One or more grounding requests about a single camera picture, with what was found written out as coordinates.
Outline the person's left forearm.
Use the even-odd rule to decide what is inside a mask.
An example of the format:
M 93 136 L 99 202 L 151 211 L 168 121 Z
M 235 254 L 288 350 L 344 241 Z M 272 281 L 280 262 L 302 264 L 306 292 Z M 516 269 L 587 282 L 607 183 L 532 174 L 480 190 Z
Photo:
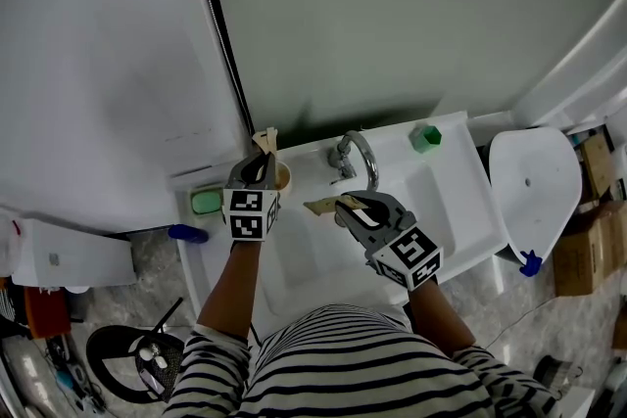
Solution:
M 247 339 L 252 323 L 261 242 L 235 242 L 223 271 L 206 299 L 197 323 Z

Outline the green cup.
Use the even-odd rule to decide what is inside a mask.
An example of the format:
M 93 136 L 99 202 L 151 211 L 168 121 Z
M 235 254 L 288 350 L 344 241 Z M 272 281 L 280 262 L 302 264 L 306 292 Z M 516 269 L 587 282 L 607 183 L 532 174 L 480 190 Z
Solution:
M 442 133 L 434 125 L 417 126 L 410 132 L 409 139 L 413 149 L 424 154 L 441 144 Z

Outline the red box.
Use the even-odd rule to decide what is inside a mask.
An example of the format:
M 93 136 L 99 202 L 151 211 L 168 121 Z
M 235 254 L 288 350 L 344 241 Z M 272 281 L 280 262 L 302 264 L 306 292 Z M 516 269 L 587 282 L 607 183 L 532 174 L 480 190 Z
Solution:
M 24 288 L 24 308 L 28 329 L 34 339 L 68 334 L 71 329 L 65 293 L 40 288 Z

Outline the flat cardboard box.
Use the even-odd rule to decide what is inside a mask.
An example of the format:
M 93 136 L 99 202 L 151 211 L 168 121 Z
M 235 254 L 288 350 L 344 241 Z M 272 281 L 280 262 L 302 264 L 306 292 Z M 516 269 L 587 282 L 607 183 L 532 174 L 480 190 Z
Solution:
M 627 350 L 627 304 L 619 311 L 613 331 L 612 348 Z

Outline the wooden toothbrush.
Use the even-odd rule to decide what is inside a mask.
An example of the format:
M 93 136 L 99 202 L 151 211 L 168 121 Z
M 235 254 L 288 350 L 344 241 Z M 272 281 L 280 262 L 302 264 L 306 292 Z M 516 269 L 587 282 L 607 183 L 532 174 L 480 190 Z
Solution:
M 255 132 L 252 136 L 255 152 L 276 157 L 277 137 L 278 130 L 275 127 Z
M 350 195 L 329 197 L 317 201 L 304 202 L 303 206 L 317 216 L 336 211 L 336 204 L 342 203 L 349 209 L 365 209 L 366 205 Z

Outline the white sink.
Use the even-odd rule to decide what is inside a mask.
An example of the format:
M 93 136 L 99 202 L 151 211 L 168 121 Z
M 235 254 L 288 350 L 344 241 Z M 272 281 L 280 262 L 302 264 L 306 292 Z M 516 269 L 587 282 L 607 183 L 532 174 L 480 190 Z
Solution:
M 379 169 L 379 188 L 412 211 L 423 231 L 444 250 L 437 278 L 446 282 L 499 251 L 505 235 L 479 160 L 467 115 L 435 116 L 430 124 L 442 133 L 441 144 L 421 154 L 409 139 L 414 122 L 370 129 L 364 138 Z M 329 214 L 317 216 L 304 202 L 332 197 L 366 186 L 362 157 L 352 151 L 357 176 L 341 180 L 327 161 L 335 140 L 281 150 L 291 170 L 292 186 L 280 198 L 276 223 L 265 241 L 255 298 L 253 325 L 265 337 L 290 320 L 330 303 L 399 304 L 406 291 L 378 276 L 365 263 L 362 246 Z M 204 244 L 178 246 L 189 296 L 200 309 L 217 282 L 229 255 L 231 239 L 219 213 L 195 216 L 190 192 L 222 186 L 230 163 L 174 177 L 171 182 L 179 219 L 209 233 Z

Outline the white wall box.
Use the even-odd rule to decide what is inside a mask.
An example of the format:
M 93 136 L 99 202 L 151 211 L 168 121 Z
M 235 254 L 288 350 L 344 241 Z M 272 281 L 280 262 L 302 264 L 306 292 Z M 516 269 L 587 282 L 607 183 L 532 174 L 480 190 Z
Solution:
M 37 219 L 19 223 L 21 253 L 12 274 L 27 287 L 95 288 L 137 282 L 131 245 Z

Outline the chrome faucet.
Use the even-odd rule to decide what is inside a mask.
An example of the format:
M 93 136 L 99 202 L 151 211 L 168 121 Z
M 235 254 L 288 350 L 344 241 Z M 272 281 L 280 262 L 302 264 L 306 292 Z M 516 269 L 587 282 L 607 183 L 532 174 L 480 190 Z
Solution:
M 356 130 L 347 131 L 342 139 L 329 150 L 327 154 L 328 164 L 338 171 L 341 180 L 355 178 L 357 172 L 349 160 L 352 145 L 357 147 L 362 156 L 367 176 L 367 190 L 377 191 L 379 170 L 376 158 L 370 145 L 360 132 Z

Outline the black round stool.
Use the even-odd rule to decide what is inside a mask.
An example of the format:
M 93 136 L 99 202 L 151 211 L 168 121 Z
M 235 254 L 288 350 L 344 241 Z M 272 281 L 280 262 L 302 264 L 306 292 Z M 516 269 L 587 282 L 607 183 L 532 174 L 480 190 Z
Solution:
M 90 335 L 86 344 L 87 362 L 93 374 L 109 392 L 124 401 L 134 404 L 149 404 L 161 401 L 141 381 L 135 364 L 135 354 L 139 345 L 148 344 L 149 342 L 172 343 L 174 338 L 178 338 L 166 333 L 164 327 L 182 303 L 183 298 L 178 298 L 157 325 L 150 330 L 111 325 L 102 327 Z M 135 390 L 124 385 L 112 374 L 106 365 L 108 360 L 127 358 L 133 362 L 138 377 L 145 386 L 143 390 Z

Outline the white freestanding basin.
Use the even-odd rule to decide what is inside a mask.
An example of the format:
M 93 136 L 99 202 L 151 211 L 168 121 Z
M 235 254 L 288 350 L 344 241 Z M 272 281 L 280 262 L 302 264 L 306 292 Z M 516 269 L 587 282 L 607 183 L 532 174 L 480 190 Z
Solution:
M 552 127 L 500 132 L 488 146 L 487 171 L 506 233 L 497 255 L 522 264 L 521 253 L 534 250 L 547 261 L 581 198 L 581 168 L 569 139 Z

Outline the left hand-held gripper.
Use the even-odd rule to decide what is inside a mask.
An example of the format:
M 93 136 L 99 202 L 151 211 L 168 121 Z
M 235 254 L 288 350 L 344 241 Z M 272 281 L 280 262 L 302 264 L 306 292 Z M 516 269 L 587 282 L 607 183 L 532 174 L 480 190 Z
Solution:
M 263 242 L 270 232 L 280 209 L 276 166 L 273 153 L 256 153 L 230 170 L 221 211 L 234 241 Z

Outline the person in striped shirt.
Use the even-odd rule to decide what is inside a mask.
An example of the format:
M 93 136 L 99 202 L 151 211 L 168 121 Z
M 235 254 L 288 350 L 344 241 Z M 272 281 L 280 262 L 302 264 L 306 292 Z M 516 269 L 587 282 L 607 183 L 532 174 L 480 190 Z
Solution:
M 318 308 L 267 337 L 196 326 L 163 418 L 560 418 L 530 376 L 472 346 L 452 355 L 362 307 Z

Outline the person's right forearm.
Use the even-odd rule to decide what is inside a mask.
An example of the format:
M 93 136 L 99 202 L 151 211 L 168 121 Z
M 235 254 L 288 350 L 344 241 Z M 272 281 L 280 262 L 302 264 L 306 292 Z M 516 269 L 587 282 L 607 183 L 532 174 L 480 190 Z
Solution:
M 446 356 L 475 344 L 475 337 L 433 279 L 410 292 L 409 302 L 415 333 L 434 344 Z

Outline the beige cup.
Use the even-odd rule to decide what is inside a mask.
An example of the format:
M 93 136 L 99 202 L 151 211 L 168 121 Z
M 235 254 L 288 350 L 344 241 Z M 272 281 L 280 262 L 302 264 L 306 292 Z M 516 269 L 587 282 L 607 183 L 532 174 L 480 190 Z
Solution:
M 277 162 L 275 166 L 275 189 L 281 194 L 286 195 L 290 192 L 292 186 L 292 175 L 289 166 L 283 162 Z

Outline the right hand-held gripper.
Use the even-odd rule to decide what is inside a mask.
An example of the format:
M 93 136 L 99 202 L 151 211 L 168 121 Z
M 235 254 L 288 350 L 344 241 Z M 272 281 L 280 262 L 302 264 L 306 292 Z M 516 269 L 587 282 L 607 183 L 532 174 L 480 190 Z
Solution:
M 421 230 L 415 215 L 395 197 L 371 190 L 346 192 L 344 196 L 364 208 L 351 209 L 341 203 L 335 210 L 336 222 L 365 248 L 367 264 L 378 275 L 413 292 L 440 270 L 443 248 Z M 377 234 L 382 228 L 394 230 Z

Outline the large grey mirror panel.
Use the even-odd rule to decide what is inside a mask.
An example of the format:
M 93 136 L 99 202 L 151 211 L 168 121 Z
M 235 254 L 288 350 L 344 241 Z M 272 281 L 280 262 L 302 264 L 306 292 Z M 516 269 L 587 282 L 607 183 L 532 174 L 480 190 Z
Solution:
M 613 0 L 219 0 L 252 124 L 282 147 L 510 108 Z

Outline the green soap bar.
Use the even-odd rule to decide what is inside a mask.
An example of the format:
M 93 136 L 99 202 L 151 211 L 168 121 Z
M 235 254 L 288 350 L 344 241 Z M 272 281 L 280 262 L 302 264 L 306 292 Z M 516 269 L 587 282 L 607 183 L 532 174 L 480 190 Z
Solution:
M 222 198 L 220 190 L 205 190 L 191 196 L 190 204 L 195 214 L 210 214 L 221 209 Z

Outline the small cardboard box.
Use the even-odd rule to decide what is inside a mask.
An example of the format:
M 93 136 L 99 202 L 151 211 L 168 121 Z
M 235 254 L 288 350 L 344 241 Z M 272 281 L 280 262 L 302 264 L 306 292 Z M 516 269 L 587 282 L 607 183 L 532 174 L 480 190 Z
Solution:
M 592 197 L 600 199 L 614 179 L 613 163 L 606 139 L 599 133 L 580 146 Z

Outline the blue rubber glove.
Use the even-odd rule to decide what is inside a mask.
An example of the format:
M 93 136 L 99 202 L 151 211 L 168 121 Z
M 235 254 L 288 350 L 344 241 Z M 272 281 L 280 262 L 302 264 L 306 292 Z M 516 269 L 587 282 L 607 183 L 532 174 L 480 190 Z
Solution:
M 543 259 L 535 254 L 534 250 L 529 252 L 522 252 L 523 257 L 522 265 L 519 268 L 519 272 L 525 277 L 533 277 L 537 275 L 543 265 Z

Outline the black mesh bag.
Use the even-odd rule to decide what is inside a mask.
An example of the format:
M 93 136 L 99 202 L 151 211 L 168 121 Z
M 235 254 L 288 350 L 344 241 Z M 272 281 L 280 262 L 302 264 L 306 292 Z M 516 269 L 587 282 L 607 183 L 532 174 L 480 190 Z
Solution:
M 135 364 L 141 381 L 161 401 L 168 401 L 173 393 L 183 355 L 183 342 L 149 342 L 139 345 Z

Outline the large cardboard box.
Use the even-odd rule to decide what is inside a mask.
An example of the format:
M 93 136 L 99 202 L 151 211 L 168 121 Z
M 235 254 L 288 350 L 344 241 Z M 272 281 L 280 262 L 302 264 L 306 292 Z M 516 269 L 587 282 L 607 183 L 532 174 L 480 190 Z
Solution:
M 555 294 L 590 295 L 627 264 L 627 202 L 608 202 L 573 216 L 552 256 Z

